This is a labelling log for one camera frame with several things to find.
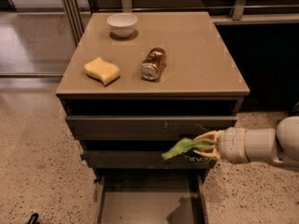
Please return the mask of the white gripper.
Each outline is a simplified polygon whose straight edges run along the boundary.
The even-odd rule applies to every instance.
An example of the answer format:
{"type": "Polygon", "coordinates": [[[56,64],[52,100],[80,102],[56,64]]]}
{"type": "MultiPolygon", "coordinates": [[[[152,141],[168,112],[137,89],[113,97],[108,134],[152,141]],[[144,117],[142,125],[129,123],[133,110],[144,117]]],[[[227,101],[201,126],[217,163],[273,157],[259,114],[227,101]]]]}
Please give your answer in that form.
{"type": "Polygon", "coordinates": [[[248,163],[245,150],[245,134],[244,128],[231,127],[227,130],[210,131],[196,136],[193,141],[195,143],[203,143],[216,145],[218,142],[218,150],[212,149],[194,149],[193,152],[208,159],[219,160],[221,157],[232,164],[248,163]]]}

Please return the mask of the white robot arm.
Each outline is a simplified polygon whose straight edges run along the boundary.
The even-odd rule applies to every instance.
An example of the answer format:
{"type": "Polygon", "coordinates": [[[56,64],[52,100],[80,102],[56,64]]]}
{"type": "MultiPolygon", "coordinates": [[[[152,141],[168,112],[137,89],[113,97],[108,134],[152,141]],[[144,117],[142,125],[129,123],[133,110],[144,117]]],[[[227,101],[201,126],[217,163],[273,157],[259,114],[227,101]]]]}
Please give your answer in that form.
{"type": "Polygon", "coordinates": [[[280,168],[299,165],[299,117],[283,119],[276,128],[245,129],[230,127],[211,131],[194,138],[211,142],[216,148],[201,156],[217,158],[233,164],[264,162],[280,168]]]}

